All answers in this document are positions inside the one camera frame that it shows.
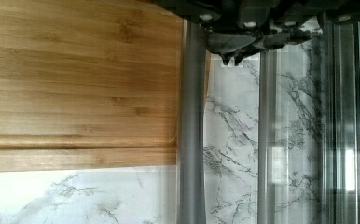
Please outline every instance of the white marble surface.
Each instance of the white marble surface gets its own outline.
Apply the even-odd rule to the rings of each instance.
[[[173,223],[175,167],[0,174],[2,223]]]
[[[285,47],[278,55],[275,223],[320,223],[325,103],[320,42]]]
[[[323,113],[310,48],[280,53],[275,223],[319,223]],[[259,56],[239,67],[214,56],[204,129],[209,224],[256,223],[258,74]],[[1,173],[0,224],[174,224],[175,180],[174,166]]]
[[[256,223],[259,56],[234,67],[214,56],[205,109],[208,223]]]

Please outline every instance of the metal bolt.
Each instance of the metal bolt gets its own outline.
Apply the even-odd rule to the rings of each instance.
[[[344,15],[344,16],[340,16],[338,17],[338,21],[348,21],[349,19],[351,19],[352,17],[349,15]]]
[[[210,14],[203,14],[203,15],[200,15],[200,18],[203,21],[210,21],[213,18],[213,16]]]
[[[245,22],[244,26],[247,28],[253,28],[253,27],[256,27],[256,23],[253,21],[249,21],[249,22]]]
[[[294,22],[294,21],[288,21],[288,22],[286,22],[284,25],[287,26],[287,27],[291,27],[291,26],[297,25],[297,23]]]

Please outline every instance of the gray marble veining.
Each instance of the gray marble veining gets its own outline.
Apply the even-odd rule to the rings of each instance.
[[[208,223],[256,223],[259,58],[239,67],[214,56],[205,109]]]

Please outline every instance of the wooden cutting board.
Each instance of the wooden cutting board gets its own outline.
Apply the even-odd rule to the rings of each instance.
[[[175,164],[182,32],[144,0],[0,0],[0,171]]]

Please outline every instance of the metal pole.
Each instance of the metal pole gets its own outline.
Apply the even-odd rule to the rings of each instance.
[[[272,147],[275,142],[277,52],[261,53],[258,122],[258,224],[274,223],[275,187]]]
[[[203,108],[206,48],[198,24],[186,22],[177,154],[177,224],[206,224]]]

